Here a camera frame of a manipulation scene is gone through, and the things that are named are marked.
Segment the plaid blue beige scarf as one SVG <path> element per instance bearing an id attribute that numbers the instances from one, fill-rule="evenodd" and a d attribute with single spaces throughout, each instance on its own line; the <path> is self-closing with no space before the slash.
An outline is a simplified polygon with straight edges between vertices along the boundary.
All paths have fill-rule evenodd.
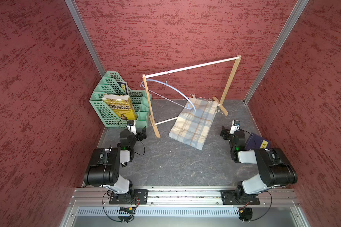
<path id="1" fill-rule="evenodd" d="M 182 110 L 170 130 L 169 137 L 202 150 L 216 116 L 218 102 L 196 97 L 190 97 L 189 100 L 186 106 L 194 106 L 196 109 Z"/>

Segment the light blue clothes hanger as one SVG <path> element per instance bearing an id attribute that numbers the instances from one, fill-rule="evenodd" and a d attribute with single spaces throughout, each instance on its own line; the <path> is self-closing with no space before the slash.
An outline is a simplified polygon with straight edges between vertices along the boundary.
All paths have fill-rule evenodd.
<path id="1" fill-rule="evenodd" d="M 169 85 L 167 82 L 161 82 L 161 81 L 158 81 L 158 80 L 150 79 L 152 77 L 162 76 L 162 75 L 166 75 L 166 74 L 170 75 L 170 72 L 165 71 L 165 72 L 154 73 L 154 74 L 150 74 L 150 75 L 144 75 L 143 74 L 142 75 L 143 76 L 143 82 L 140 84 L 140 86 L 143 86 L 145 88 L 145 81 L 151 81 L 151 82 L 156 82 L 156 83 L 165 85 L 165 86 L 171 88 L 172 90 L 176 91 L 177 93 L 179 93 L 181 96 L 184 97 L 185 100 L 188 101 L 188 105 L 187 106 L 183 106 L 184 108 L 186 108 L 188 110 L 194 110 L 196 112 L 197 110 L 196 110 L 196 107 L 195 107 L 194 103 L 186 95 L 184 95 L 182 92 L 180 92 L 178 89 L 176 89 L 175 87 Z"/>

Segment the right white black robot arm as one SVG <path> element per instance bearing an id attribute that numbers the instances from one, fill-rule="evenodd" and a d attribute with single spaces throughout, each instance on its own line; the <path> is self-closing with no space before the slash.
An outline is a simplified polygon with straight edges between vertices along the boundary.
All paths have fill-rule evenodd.
<path id="1" fill-rule="evenodd" d="M 292 164 L 280 148 L 245 149 L 245 131 L 222 127 L 220 136 L 230 144 L 231 158 L 235 163 L 256 164 L 258 174 L 238 183 L 238 196 L 257 195 L 278 186 L 296 184 L 298 177 Z"/>

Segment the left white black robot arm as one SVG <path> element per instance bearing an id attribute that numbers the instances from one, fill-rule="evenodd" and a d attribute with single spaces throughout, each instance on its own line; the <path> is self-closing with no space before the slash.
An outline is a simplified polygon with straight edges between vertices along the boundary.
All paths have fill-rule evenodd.
<path id="1" fill-rule="evenodd" d="M 146 138 L 145 127 L 136 134 L 125 129 L 120 133 L 120 142 L 116 146 L 96 148 L 86 168 L 84 184 L 106 188 L 122 200 L 133 199 L 133 183 L 120 175 L 120 167 L 127 166 L 136 154 L 139 155 L 134 146 Z"/>

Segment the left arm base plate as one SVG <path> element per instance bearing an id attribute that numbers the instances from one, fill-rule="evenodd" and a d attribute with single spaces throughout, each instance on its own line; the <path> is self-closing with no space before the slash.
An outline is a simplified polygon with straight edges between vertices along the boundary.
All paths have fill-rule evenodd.
<path id="1" fill-rule="evenodd" d="M 130 189 L 126 194 L 112 194 L 109 204 L 145 205 L 148 200 L 148 192 L 146 189 Z"/>

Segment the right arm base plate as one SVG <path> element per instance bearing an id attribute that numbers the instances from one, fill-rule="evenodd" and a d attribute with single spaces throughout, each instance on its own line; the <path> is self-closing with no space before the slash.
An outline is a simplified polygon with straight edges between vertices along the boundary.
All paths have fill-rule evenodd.
<path id="1" fill-rule="evenodd" d="M 260 205 L 257 194 L 246 194 L 240 190 L 221 190 L 223 205 Z"/>

